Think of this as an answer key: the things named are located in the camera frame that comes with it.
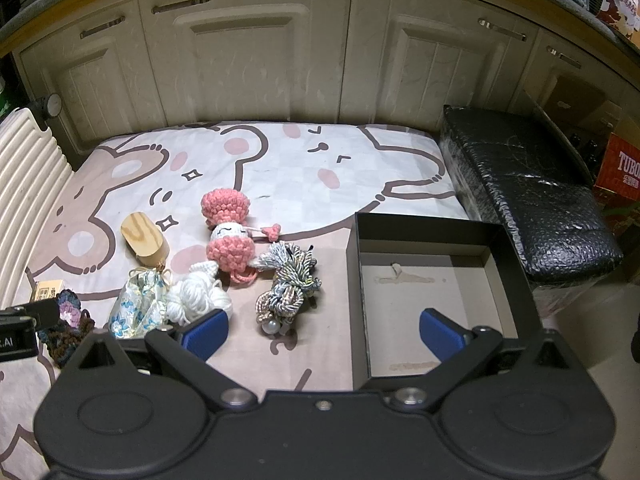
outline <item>white radiator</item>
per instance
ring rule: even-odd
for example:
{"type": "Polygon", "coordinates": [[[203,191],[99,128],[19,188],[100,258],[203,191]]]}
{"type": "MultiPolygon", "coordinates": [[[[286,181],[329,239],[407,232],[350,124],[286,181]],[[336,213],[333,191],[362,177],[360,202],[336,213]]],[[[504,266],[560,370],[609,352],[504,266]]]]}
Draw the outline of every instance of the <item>white radiator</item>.
{"type": "Polygon", "coordinates": [[[14,110],[2,121],[0,308],[13,304],[44,221],[72,174],[51,130],[40,130],[28,108],[14,110]]]}

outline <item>black wrapped package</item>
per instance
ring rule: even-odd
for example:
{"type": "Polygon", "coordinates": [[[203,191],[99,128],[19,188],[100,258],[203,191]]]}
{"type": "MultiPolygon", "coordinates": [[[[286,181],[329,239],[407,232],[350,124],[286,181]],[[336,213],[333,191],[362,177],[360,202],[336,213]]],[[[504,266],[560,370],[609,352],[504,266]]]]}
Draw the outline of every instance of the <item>black wrapped package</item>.
{"type": "Polygon", "coordinates": [[[446,107],[440,149],[463,206],[506,227],[532,288],[593,282],[622,262],[590,188],[532,119],[446,107]]]}

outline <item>red box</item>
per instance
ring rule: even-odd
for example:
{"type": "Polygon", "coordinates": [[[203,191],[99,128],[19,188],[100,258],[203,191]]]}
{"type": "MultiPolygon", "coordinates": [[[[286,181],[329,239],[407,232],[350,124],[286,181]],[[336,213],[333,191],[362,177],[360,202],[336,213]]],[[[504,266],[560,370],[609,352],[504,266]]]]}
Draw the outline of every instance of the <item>red box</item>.
{"type": "Polygon", "coordinates": [[[593,194],[616,238],[640,226],[640,150],[611,134],[593,194]]]}

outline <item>star print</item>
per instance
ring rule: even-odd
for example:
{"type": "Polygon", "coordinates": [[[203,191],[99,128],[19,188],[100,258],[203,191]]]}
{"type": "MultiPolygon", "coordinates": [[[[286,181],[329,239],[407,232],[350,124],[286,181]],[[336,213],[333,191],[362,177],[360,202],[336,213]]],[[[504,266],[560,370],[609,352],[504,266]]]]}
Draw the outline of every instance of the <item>star print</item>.
{"type": "Polygon", "coordinates": [[[159,220],[158,222],[156,222],[156,225],[162,230],[163,233],[172,225],[178,225],[178,224],[179,222],[176,222],[171,215],[169,215],[167,218],[163,220],[159,220]]]}
{"type": "Polygon", "coordinates": [[[198,173],[198,170],[191,170],[191,171],[188,171],[187,173],[183,173],[182,176],[186,178],[187,181],[191,181],[194,178],[198,178],[199,176],[202,176],[202,174],[198,173]]]}

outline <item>metal screw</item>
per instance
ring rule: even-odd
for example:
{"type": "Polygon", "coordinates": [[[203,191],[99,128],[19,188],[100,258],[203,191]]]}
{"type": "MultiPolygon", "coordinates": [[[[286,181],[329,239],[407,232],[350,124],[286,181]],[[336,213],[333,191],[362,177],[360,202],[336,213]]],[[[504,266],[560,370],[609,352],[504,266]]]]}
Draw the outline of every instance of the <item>metal screw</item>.
{"type": "Polygon", "coordinates": [[[396,393],[394,393],[394,397],[405,406],[418,406],[427,400],[427,393],[420,388],[408,386],[396,391],[396,393]]]}
{"type": "Polygon", "coordinates": [[[330,400],[318,400],[316,402],[316,408],[321,412],[328,412],[334,404],[330,400]]]}
{"type": "Polygon", "coordinates": [[[249,404],[253,398],[253,394],[244,388],[229,388],[220,395],[222,402],[235,408],[249,404]]]}

